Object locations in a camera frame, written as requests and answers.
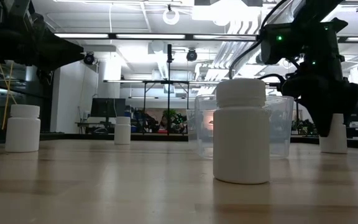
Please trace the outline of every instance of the white plastic bottle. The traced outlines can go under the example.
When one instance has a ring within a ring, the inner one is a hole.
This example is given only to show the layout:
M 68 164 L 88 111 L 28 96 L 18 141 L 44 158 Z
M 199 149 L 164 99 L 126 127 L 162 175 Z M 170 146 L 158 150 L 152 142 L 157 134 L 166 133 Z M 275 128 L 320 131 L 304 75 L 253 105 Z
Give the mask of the white plastic bottle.
M 215 178 L 237 184 L 270 180 L 269 112 L 265 83 L 257 79 L 218 84 L 214 112 Z
M 114 143 L 130 144 L 131 143 L 131 118 L 117 117 L 114 127 Z
M 346 126 L 343 123 L 343 114 L 333 114 L 328 137 L 319 137 L 321 152 L 347 153 Z
M 7 120 L 6 152 L 34 152 L 40 144 L 40 107 L 12 105 L 11 118 Z

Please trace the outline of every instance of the camera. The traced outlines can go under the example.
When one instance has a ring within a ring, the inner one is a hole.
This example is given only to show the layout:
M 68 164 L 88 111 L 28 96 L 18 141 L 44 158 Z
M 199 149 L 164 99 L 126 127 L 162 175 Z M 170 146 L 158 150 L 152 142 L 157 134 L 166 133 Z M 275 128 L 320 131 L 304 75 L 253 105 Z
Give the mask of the camera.
M 96 64 L 96 60 L 94 58 L 94 52 L 87 52 L 84 58 L 84 63 L 87 65 L 94 65 Z
M 189 62 L 194 62 L 195 60 L 197 60 L 197 53 L 195 49 L 189 49 L 189 52 L 187 53 L 187 61 Z

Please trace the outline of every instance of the wooden table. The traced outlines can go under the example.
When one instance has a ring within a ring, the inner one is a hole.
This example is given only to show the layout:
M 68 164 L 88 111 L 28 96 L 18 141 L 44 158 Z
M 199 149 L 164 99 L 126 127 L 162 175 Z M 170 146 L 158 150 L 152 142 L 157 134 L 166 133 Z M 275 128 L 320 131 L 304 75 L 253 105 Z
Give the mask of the wooden table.
M 293 144 L 271 171 L 269 184 L 220 182 L 186 142 L 0 146 L 0 224 L 358 223 L 358 150 Z

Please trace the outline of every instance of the transparent plastic bin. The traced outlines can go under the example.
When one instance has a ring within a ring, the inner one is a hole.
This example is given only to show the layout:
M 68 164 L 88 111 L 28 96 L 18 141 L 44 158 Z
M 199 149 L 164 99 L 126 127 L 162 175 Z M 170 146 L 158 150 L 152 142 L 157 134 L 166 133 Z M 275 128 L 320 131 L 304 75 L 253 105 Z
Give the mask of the transparent plastic bin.
M 289 96 L 267 96 L 264 108 L 270 111 L 271 159 L 284 159 L 289 155 L 293 102 Z M 201 95 L 196 97 L 195 110 L 188 110 L 188 118 L 189 113 L 192 115 L 188 126 L 196 127 L 191 134 L 189 131 L 189 142 L 198 155 L 207 159 L 213 158 L 213 113 L 217 108 L 216 96 Z

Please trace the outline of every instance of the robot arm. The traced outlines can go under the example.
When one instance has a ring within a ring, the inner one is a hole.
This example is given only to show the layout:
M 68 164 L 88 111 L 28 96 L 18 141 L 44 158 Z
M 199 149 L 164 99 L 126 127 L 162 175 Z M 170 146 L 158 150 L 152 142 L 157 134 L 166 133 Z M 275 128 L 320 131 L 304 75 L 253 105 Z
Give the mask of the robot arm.
M 45 72 L 84 59 L 83 48 L 55 36 L 31 0 L 5 0 L 0 22 L 0 61 L 35 65 Z
M 329 135 L 334 113 L 345 120 L 358 101 L 358 84 L 349 83 L 342 75 L 337 33 L 347 22 L 333 19 L 320 22 L 341 0 L 305 0 L 295 19 L 288 24 L 269 24 L 259 35 L 264 64 L 276 64 L 282 58 L 294 61 L 303 57 L 295 73 L 287 74 L 279 90 L 292 96 L 308 109 L 318 133 Z

